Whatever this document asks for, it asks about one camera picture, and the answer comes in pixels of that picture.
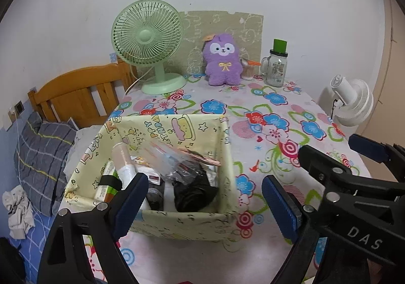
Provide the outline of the white standing fan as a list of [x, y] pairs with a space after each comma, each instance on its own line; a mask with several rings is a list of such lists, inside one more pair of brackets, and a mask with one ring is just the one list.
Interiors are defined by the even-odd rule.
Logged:
[[373, 93], [362, 79], [346, 79], [338, 74], [324, 88], [318, 104], [343, 126], [359, 126], [373, 110]]

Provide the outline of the yellow patterned storage box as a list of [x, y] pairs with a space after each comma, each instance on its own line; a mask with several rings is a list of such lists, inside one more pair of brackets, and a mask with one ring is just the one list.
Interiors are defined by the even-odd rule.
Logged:
[[225, 116], [107, 120], [78, 161], [63, 206], [81, 212], [110, 203], [137, 173], [146, 186], [132, 208], [132, 231], [216, 242], [235, 230], [239, 193]]

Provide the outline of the black plastic bundle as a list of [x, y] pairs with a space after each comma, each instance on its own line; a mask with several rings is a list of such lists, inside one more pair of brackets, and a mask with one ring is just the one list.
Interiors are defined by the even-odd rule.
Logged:
[[218, 193], [218, 187], [212, 186], [207, 173], [199, 172], [187, 185], [179, 181], [173, 183], [174, 205], [177, 212], [198, 212], [206, 208]]

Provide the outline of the beige door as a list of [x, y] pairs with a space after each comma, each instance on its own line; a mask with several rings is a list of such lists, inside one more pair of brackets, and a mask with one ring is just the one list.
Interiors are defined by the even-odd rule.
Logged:
[[384, 0], [384, 12], [384, 48], [373, 111], [356, 132], [376, 142], [403, 146], [405, 20], [396, 0]]

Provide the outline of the wall socket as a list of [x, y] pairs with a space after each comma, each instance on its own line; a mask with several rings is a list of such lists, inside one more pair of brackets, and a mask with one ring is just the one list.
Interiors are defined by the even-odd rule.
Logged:
[[19, 116], [23, 111], [24, 111], [24, 106], [21, 101], [19, 101], [17, 104], [14, 106], [15, 114]]

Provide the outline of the crumpled white cloth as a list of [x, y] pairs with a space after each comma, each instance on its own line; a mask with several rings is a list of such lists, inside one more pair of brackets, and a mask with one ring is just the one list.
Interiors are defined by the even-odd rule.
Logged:
[[2, 202], [8, 213], [8, 227], [11, 238], [25, 239], [29, 230], [35, 227], [32, 205], [21, 185], [5, 191]]

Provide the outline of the green desk fan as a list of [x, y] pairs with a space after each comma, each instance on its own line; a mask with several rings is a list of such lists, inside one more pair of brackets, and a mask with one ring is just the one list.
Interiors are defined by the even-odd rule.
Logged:
[[181, 74], [166, 72], [164, 62], [178, 50], [183, 40], [179, 12], [160, 0], [139, 0], [125, 7], [111, 29], [117, 56], [131, 66], [149, 67], [154, 76], [142, 83], [144, 94], [174, 92], [186, 84]]

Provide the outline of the purple plush toy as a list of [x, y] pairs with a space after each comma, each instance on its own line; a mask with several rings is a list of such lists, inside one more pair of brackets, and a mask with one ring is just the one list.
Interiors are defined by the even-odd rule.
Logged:
[[233, 36], [228, 33], [211, 34], [203, 41], [202, 56], [208, 83], [211, 86], [239, 85], [243, 68]]

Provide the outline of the floral tablecloth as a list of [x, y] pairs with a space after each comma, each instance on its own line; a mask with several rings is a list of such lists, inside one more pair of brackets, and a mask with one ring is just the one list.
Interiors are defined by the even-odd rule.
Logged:
[[290, 251], [264, 200], [275, 176], [304, 205], [318, 207], [323, 187], [299, 164], [309, 144], [366, 177], [342, 131], [293, 82], [261, 78], [212, 87], [202, 75], [165, 95], [133, 90], [110, 115], [75, 167], [62, 207], [93, 208], [96, 187], [117, 142], [137, 155], [152, 138], [222, 163], [220, 191], [207, 213], [142, 210], [119, 248], [140, 283], [269, 283]]

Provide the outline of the grey fabric pouch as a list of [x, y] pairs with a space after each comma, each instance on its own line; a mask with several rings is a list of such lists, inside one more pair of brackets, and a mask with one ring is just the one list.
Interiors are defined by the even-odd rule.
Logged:
[[153, 211], [163, 211], [164, 210], [164, 191], [157, 188], [150, 187], [148, 193], [146, 194], [146, 199]]

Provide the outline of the grey plaid pillow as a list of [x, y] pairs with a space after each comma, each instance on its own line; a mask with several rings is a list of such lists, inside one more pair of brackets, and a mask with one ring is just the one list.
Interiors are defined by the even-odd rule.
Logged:
[[51, 217], [58, 212], [67, 185], [64, 174], [76, 130], [65, 122], [30, 114], [14, 153], [16, 175], [33, 207]]

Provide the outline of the beige white roll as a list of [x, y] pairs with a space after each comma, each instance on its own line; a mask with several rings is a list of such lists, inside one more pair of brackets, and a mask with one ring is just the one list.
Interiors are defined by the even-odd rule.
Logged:
[[112, 160], [118, 177], [122, 182], [122, 189], [126, 189], [137, 174], [130, 157], [128, 145], [124, 142], [115, 144], [112, 149]]

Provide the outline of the toothpick jar orange lid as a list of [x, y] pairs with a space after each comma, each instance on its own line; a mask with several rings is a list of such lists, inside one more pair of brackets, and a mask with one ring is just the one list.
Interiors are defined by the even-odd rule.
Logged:
[[261, 67], [261, 63], [242, 57], [240, 58], [240, 63], [243, 68], [241, 78], [247, 81], [253, 80]]

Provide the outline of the clear plastic bag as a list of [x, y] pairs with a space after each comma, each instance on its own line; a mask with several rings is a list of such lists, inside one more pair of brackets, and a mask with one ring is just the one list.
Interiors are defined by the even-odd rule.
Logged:
[[143, 148], [143, 158], [161, 175], [164, 181], [191, 184], [198, 175], [206, 173], [203, 165], [220, 167], [211, 157], [189, 150], [177, 149], [161, 142], [150, 142]]

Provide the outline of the green tissue pack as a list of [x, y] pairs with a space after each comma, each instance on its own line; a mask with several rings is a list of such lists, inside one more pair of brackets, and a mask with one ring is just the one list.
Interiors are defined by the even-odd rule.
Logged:
[[114, 163], [108, 161], [95, 191], [94, 199], [100, 202], [109, 203], [116, 193], [122, 189], [122, 181], [118, 177]]

